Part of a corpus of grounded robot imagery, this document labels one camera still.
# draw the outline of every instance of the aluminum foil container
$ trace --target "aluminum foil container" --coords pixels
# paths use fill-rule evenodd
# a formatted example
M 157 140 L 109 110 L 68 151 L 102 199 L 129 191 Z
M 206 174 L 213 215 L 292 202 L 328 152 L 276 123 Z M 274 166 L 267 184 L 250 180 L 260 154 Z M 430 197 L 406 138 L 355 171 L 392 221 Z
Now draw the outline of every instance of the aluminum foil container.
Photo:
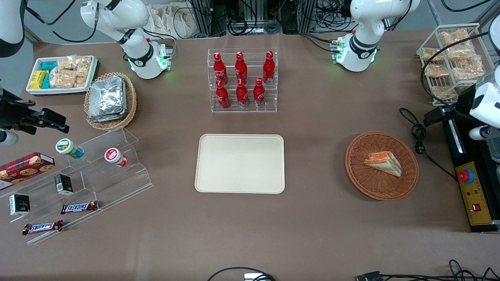
M 94 122 L 123 119 L 127 116 L 125 81 L 119 76 L 97 80 L 90 87 L 88 118 Z

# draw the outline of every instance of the white rectangular tray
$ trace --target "white rectangular tray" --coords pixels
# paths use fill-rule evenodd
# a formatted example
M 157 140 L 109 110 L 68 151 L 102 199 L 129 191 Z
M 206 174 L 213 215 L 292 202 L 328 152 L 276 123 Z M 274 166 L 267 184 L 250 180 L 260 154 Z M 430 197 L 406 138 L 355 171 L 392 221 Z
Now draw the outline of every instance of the white rectangular tray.
M 84 94 L 87 91 L 87 88 L 91 86 L 92 80 L 94 79 L 94 74 L 96 72 L 98 60 L 93 55 L 82 55 L 81 57 L 92 58 L 90 62 L 90 69 L 87 74 L 87 81 L 85 82 L 85 86 L 78 88 L 50 88 L 50 89 L 31 89 L 30 82 L 33 79 L 33 75 L 35 71 L 40 69 L 40 64 L 44 62 L 56 62 L 63 56 L 54 56 L 54 57 L 41 57 L 37 58 L 34 62 L 33 69 L 31 70 L 31 74 L 29 75 L 28 84 L 26 85 L 26 92 L 32 94 L 33 96 L 57 96 L 57 95 L 70 95 L 74 93 L 82 93 Z
M 204 134 L 194 186 L 199 192 L 280 194 L 285 142 L 277 134 Z

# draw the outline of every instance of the red cookie box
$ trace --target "red cookie box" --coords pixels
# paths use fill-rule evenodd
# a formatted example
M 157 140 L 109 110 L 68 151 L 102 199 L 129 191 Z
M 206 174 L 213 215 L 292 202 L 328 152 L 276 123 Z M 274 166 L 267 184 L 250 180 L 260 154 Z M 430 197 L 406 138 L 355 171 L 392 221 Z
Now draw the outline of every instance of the red cookie box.
M 0 190 L 17 185 L 29 178 L 54 169 L 54 158 L 33 152 L 0 166 Z

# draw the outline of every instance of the yellow control panel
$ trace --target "yellow control panel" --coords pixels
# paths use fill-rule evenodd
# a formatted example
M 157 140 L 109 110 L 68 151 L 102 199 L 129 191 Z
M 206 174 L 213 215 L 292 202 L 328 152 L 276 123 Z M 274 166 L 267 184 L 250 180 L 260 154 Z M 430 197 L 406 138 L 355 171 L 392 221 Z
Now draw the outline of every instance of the yellow control panel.
M 471 226 L 490 225 L 492 218 L 478 179 L 474 162 L 456 167 L 458 183 Z

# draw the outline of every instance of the snickers bar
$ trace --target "snickers bar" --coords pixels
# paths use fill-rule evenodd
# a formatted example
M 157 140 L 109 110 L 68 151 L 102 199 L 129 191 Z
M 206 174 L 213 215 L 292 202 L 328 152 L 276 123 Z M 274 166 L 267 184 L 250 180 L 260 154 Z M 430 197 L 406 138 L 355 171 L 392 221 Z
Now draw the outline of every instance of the snickers bar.
M 61 215 L 64 215 L 65 213 L 94 211 L 97 210 L 98 208 L 99 208 L 99 202 L 97 201 L 73 204 L 73 205 L 62 205 Z
M 61 231 L 63 230 L 63 220 L 58 220 L 56 222 L 41 223 L 41 224 L 26 224 L 22 230 L 22 235 L 28 235 L 33 233 L 39 233 L 44 231 Z

